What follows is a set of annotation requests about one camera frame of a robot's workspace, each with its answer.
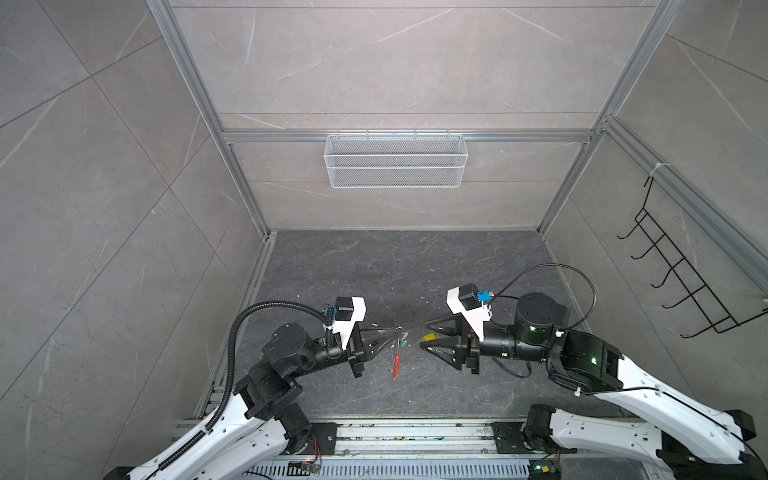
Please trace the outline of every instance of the red handle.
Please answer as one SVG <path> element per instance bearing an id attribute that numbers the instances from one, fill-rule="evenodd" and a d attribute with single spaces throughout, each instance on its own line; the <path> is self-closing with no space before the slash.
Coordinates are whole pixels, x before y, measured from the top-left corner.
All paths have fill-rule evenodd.
<path id="1" fill-rule="evenodd" d="M 400 354 L 395 355 L 395 369 L 392 371 L 392 380 L 397 378 L 397 367 L 400 366 Z"/>

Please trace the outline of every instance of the white mesh basket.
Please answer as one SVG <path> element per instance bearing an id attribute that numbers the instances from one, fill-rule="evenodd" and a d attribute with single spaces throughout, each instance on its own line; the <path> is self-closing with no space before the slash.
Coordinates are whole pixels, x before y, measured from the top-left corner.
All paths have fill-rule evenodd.
<path id="1" fill-rule="evenodd" d="M 467 146 L 460 134 L 337 134 L 323 156 L 333 188 L 458 187 Z"/>

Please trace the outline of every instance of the metal mesh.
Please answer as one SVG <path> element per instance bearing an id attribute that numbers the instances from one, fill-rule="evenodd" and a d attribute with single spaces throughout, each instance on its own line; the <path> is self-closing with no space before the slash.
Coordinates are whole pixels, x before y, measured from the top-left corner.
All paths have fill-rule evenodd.
<path id="1" fill-rule="evenodd" d="M 467 162 L 459 134 L 330 135 L 331 187 L 458 187 Z"/>

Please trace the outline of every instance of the robotic arm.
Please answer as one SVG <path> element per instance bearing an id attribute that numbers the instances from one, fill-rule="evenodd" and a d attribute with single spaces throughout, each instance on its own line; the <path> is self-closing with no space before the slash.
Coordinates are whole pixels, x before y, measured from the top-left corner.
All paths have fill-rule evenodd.
<path id="1" fill-rule="evenodd" d="M 644 420 L 593 419 L 536 405 L 523 431 L 533 449 L 611 452 L 656 464 L 678 479 L 766 478 L 763 463 L 746 452 L 746 440 L 756 436 L 747 413 L 699 403 L 611 344 L 564 327 L 568 309 L 543 293 L 520 296 L 511 325 L 493 322 L 492 299 L 474 283 L 449 290 L 453 315 L 427 324 L 447 337 L 419 346 L 474 374 L 480 373 L 481 356 L 545 362 L 549 379 L 576 396 L 597 396 Z"/>
<path id="2" fill-rule="evenodd" d="M 280 326 L 262 348 L 263 358 L 231 388 L 237 330 L 250 314 L 270 306 L 314 315 L 323 321 L 325 335 L 312 339 L 298 323 Z M 291 302 L 244 310 L 230 332 L 227 386 L 219 408 L 158 456 L 136 468 L 117 467 L 104 480 L 227 480 L 262 459 L 300 451 L 313 426 L 293 403 L 302 392 L 296 377 L 343 363 L 360 377 L 364 363 L 399 336 L 397 329 L 360 329 L 365 313 L 362 297 L 339 297 L 324 313 Z"/>

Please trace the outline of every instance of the zip tie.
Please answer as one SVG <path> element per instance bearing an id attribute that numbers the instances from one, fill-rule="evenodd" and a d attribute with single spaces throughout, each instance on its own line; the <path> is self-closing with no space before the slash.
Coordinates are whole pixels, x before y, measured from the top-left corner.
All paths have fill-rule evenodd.
<path id="1" fill-rule="evenodd" d="M 656 170 L 657 170 L 657 169 L 658 169 L 660 166 L 662 166 L 662 165 L 666 165 L 667 167 L 671 167 L 671 166 L 672 166 L 671 164 L 662 164 L 661 162 L 657 162 L 657 163 L 656 163 L 656 166 L 654 167 L 654 169 L 653 169 L 653 170 L 651 170 L 651 171 L 650 171 L 650 173 L 648 174 L 648 177 L 653 177 L 653 175 L 654 175 L 654 172 L 655 172 L 655 171 L 656 171 Z"/>

